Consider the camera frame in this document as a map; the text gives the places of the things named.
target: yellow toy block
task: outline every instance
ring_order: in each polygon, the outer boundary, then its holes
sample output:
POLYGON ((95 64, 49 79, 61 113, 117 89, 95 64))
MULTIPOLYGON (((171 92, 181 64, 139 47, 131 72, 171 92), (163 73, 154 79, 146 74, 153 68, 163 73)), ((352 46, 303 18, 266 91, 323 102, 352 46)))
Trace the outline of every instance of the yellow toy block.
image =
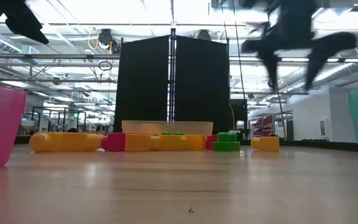
POLYGON ((202 151, 205 150, 206 136, 202 135, 185 135, 187 139, 187 150, 202 151))
POLYGON ((30 138, 35 152, 94 152, 103 136, 88 133, 37 133, 30 138))
POLYGON ((187 151, 188 141, 184 135, 160 135, 158 151, 187 151))
POLYGON ((149 134, 126 134, 126 152, 147 152, 158 146, 158 141, 149 134))
POLYGON ((260 151, 280 152, 279 137, 260 137, 251 140, 251 147, 260 151))

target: floor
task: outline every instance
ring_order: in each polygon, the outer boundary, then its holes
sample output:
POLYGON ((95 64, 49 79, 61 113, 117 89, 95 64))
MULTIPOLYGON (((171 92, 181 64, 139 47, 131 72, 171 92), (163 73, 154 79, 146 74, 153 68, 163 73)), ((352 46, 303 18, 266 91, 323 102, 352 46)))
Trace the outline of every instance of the floor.
POLYGON ((0 223, 358 223, 358 153, 31 154, 0 169, 0 223))

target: green lego block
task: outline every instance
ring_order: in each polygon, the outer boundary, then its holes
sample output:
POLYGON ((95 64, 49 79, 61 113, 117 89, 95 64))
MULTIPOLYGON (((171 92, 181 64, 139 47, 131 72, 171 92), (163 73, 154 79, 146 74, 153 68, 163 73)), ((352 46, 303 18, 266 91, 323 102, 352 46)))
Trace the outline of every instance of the green lego block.
POLYGON ((219 142, 236 142, 237 135, 231 133, 218 133, 219 142))
POLYGON ((218 151, 218 152, 240 151, 240 142, 214 142, 214 151, 218 151))

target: red toy block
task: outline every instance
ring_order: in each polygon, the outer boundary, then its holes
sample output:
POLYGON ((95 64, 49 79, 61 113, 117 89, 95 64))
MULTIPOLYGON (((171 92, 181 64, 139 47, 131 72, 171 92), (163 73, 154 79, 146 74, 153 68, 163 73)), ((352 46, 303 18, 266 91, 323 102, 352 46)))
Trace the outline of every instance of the red toy block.
POLYGON ((125 150, 125 133, 112 133, 102 139, 102 148, 109 152, 125 150))
POLYGON ((207 150, 214 150, 214 142, 218 141, 218 136, 208 136, 206 138, 206 149, 207 150))

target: black backdrop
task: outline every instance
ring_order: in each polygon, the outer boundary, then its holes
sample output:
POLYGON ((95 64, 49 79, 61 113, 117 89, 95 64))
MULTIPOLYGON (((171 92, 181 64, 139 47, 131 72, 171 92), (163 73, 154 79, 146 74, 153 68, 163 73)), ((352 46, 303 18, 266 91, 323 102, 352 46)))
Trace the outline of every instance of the black backdrop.
POLYGON ((212 121, 216 134, 229 130, 227 45, 177 36, 175 121, 212 121))
POLYGON ((122 45, 114 132, 122 132, 122 120, 167 120, 168 38, 122 45))

